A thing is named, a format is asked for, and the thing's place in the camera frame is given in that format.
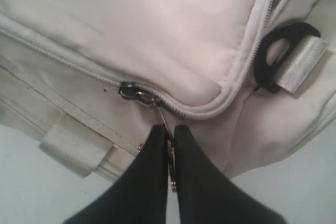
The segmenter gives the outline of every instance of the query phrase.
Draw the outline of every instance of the white surface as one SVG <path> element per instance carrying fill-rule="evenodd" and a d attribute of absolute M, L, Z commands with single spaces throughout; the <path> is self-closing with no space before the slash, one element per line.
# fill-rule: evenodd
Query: white surface
<path fill-rule="evenodd" d="M 289 159 L 234 179 L 290 224 L 336 223 L 336 123 Z M 38 143 L 0 127 L 0 223 L 59 224 L 110 183 L 82 179 L 37 149 Z M 168 223 L 178 220 L 170 199 Z"/>

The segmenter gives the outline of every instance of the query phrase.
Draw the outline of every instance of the white fabric bag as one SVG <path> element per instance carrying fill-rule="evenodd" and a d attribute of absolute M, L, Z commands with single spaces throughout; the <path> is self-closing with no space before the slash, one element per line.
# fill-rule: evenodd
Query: white fabric bag
<path fill-rule="evenodd" d="M 0 123 L 74 172 L 114 180 L 159 123 L 121 98 L 127 82 L 236 176 L 286 158 L 336 117 L 335 16 L 336 0 L 0 0 Z M 263 38 L 298 22 L 321 39 L 289 55 L 270 80 L 278 93 L 256 89 Z"/>

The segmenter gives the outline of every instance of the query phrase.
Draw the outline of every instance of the zipper pull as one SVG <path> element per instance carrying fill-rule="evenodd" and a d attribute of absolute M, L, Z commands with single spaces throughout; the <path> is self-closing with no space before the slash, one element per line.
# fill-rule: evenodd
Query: zipper pull
<path fill-rule="evenodd" d="M 163 102 L 160 98 L 155 95 L 140 89 L 135 86 L 133 82 L 122 82 L 119 87 L 119 95 L 125 100 L 134 100 L 148 108 L 152 108 L 159 121 L 164 125 L 167 130 L 167 144 L 168 144 L 168 165 L 171 180 L 171 187 L 173 192 L 177 191 L 176 185 L 176 166 L 175 166 L 175 148 L 174 148 L 174 138 L 172 131 L 165 119 L 162 111 Z"/>

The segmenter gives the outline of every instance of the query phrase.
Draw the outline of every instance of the metal zipper slider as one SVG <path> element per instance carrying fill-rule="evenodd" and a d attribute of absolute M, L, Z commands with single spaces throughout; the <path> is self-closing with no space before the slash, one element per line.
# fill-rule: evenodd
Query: metal zipper slider
<path fill-rule="evenodd" d="M 171 180 L 171 187 L 173 192 L 177 191 L 176 185 L 176 166 L 175 166 L 175 149 L 174 149 L 174 138 L 172 131 L 167 124 L 167 120 L 162 112 L 162 101 L 160 98 L 154 96 L 153 94 L 139 89 L 135 86 L 133 82 L 122 82 L 119 87 L 119 95 L 126 100 L 134 100 L 140 104 L 152 108 L 159 121 L 164 125 L 167 130 L 167 144 L 168 144 L 168 164 L 169 173 Z"/>

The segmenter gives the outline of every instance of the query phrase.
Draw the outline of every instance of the white bag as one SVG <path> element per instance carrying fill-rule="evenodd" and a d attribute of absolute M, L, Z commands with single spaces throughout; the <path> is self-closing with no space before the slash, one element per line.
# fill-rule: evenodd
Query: white bag
<path fill-rule="evenodd" d="M 160 123 L 118 94 L 132 86 L 236 176 L 286 158 L 336 117 L 335 16 L 336 0 L 0 0 L 0 123 L 74 172 L 114 180 Z M 254 71 L 265 36 L 298 22 L 322 39 L 302 37 L 284 63 L 286 40 L 272 44 L 267 61 L 281 67 L 257 84 L 271 69 Z M 274 81 L 277 93 L 264 88 Z"/>

